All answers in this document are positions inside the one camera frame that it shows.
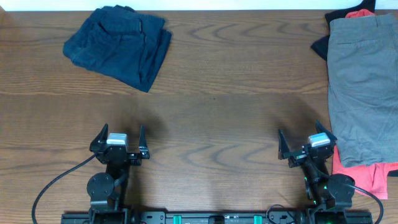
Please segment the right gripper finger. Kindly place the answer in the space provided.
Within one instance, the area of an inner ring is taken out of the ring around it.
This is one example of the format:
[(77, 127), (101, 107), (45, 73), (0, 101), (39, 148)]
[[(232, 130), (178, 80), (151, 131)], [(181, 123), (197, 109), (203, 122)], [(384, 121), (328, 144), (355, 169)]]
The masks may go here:
[(337, 140), (337, 137), (334, 136), (329, 130), (327, 130), (327, 128), (325, 128), (321, 124), (321, 122), (319, 122), (319, 120), (315, 121), (315, 128), (316, 128), (318, 134), (325, 133), (331, 141), (336, 141)]
[(279, 154), (290, 154), (290, 149), (287, 144), (287, 141), (282, 133), (282, 130), (278, 130), (278, 136), (279, 136)]

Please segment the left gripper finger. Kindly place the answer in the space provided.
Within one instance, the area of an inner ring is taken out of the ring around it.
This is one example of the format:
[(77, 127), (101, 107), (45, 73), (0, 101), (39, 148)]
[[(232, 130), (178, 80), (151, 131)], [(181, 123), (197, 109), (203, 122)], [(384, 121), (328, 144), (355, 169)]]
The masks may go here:
[(98, 133), (98, 135), (92, 140), (90, 146), (101, 146), (106, 143), (108, 137), (108, 123), (105, 123), (102, 130)]
[(139, 135), (139, 150), (141, 153), (148, 153), (145, 127), (141, 126)]

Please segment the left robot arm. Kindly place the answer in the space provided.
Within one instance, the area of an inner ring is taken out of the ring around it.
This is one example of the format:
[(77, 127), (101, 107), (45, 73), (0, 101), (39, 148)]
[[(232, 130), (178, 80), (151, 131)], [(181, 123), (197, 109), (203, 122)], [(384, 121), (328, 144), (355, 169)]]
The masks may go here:
[(128, 152), (126, 134), (108, 133), (105, 124), (90, 144), (90, 151), (105, 172), (93, 175), (86, 189), (90, 196), (89, 224), (140, 223), (140, 215), (124, 204), (131, 166), (140, 166), (150, 158), (145, 128), (140, 127), (139, 152)]

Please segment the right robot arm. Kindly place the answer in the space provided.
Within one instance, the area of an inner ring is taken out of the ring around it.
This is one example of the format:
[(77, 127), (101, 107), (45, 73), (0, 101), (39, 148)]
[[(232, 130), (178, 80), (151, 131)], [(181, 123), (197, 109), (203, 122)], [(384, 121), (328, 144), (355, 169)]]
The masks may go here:
[(319, 121), (315, 121), (317, 133), (308, 137), (308, 143), (300, 150), (291, 151), (286, 138), (278, 130), (278, 159), (288, 160), (290, 168), (300, 167), (304, 173), (307, 198), (314, 205), (294, 216), (295, 223), (346, 223), (345, 209), (352, 207), (354, 183), (343, 174), (331, 175), (326, 160), (333, 154), (337, 137)]

